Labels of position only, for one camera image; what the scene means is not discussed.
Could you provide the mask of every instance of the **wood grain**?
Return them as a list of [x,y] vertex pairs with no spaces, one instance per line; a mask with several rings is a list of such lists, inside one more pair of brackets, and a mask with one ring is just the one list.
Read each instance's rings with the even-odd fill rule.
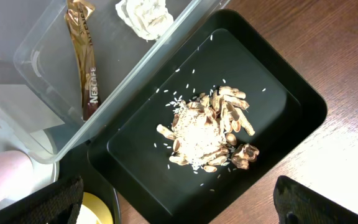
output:
[[[287,175],[358,213],[358,0],[232,0],[326,100],[324,124],[212,223],[278,223],[277,177]],[[147,223],[122,197],[123,223]]]

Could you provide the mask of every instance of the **black container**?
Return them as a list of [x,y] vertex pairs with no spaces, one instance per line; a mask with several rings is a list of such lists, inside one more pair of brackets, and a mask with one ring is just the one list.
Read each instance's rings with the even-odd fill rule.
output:
[[[223,85],[247,94],[246,116],[256,134],[242,130],[236,136],[260,149],[258,161],[249,170],[230,164],[212,174],[169,162],[172,150],[163,143],[172,142],[155,130],[172,122],[173,107],[165,105]],[[222,10],[92,142],[89,159],[150,223],[207,223],[311,134],[326,113],[322,97],[238,13]]]

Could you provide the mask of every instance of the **pink cylinder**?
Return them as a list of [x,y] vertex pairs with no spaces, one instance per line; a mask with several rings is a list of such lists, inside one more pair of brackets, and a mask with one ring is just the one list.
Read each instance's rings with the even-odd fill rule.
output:
[[0,152],[0,201],[28,184],[32,184],[30,158],[20,151]]

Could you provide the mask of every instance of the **gold packet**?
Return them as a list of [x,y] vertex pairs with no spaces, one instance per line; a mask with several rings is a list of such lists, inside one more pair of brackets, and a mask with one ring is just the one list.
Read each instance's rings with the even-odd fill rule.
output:
[[86,20],[94,6],[84,0],[67,0],[65,20],[73,41],[81,80],[83,119],[86,121],[99,108],[98,81],[92,38]]

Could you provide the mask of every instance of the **clear plastic bin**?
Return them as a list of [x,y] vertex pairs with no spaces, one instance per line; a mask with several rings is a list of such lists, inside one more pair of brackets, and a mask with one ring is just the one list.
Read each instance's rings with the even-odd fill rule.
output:
[[[167,0],[175,22],[158,41],[138,37],[115,10],[118,0],[89,0],[88,20],[98,68],[101,107],[81,117],[80,79],[63,19],[65,0],[0,0],[0,108],[17,137],[41,163],[60,160],[95,136],[154,74],[196,25],[229,0]],[[53,152],[34,137],[44,131]]]

